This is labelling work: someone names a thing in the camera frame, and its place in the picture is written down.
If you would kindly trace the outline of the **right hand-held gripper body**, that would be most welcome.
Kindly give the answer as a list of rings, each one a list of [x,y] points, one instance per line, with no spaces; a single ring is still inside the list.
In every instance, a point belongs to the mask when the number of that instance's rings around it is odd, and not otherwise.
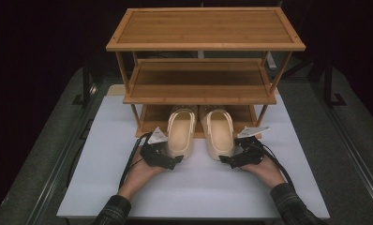
[[[235,144],[243,151],[230,159],[232,168],[247,164],[258,165],[263,160],[263,144],[256,138],[258,134],[269,130],[269,127],[245,127],[235,139]]]

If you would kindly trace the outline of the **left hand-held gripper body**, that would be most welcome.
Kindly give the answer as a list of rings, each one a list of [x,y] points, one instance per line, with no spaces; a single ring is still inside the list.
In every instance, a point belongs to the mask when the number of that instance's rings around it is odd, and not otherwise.
[[[142,158],[150,167],[164,168],[165,158],[168,157],[163,152],[168,140],[167,136],[157,127],[154,131],[145,133],[143,137],[145,141],[140,152]]]

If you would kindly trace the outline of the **cream clog shoe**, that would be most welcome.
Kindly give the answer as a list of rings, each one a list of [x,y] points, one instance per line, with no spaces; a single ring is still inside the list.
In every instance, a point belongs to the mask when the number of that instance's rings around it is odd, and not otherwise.
[[[195,105],[174,106],[168,123],[167,152],[172,157],[191,154],[198,107]]]
[[[210,156],[219,160],[220,156],[231,157],[234,153],[233,122],[224,106],[202,105],[199,117]]]

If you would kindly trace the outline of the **wooden shoe rack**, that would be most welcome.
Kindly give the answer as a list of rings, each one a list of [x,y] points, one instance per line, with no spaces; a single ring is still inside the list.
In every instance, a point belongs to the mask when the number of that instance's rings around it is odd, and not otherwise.
[[[257,127],[256,106],[276,104],[278,78],[265,67],[271,52],[290,57],[306,48],[280,7],[130,8],[107,51],[254,52],[254,58],[140,58],[123,71],[124,102],[137,123],[136,134],[165,129],[174,105],[224,105],[233,127]]]

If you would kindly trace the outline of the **person's right hand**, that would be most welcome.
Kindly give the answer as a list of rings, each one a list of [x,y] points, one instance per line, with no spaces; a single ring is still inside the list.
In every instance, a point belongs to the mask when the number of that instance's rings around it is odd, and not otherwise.
[[[263,157],[260,164],[247,164],[242,166],[241,169],[255,174],[269,188],[274,188],[286,182],[277,165],[267,156]]]

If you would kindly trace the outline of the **person's left hand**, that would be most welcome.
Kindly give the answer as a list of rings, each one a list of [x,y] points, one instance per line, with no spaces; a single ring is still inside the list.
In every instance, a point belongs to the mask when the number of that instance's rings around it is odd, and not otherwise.
[[[125,197],[130,202],[134,196],[156,175],[163,173],[164,168],[150,167],[140,155],[141,148],[138,148],[132,159],[132,167],[127,173],[124,184],[119,188],[117,194]]]

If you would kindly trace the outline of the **black metal stand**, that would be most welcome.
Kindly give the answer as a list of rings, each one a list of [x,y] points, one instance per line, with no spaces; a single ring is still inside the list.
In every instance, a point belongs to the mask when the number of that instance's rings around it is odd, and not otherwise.
[[[325,104],[332,109],[334,106],[346,106],[344,98],[340,94],[332,94],[333,66],[330,58],[325,61],[323,99]]]
[[[92,95],[94,94],[95,82],[92,76],[91,68],[88,61],[85,61],[82,66],[82,93],[77,95],[73,101],[73,105],[81,105],[86,109],[90,104]]]

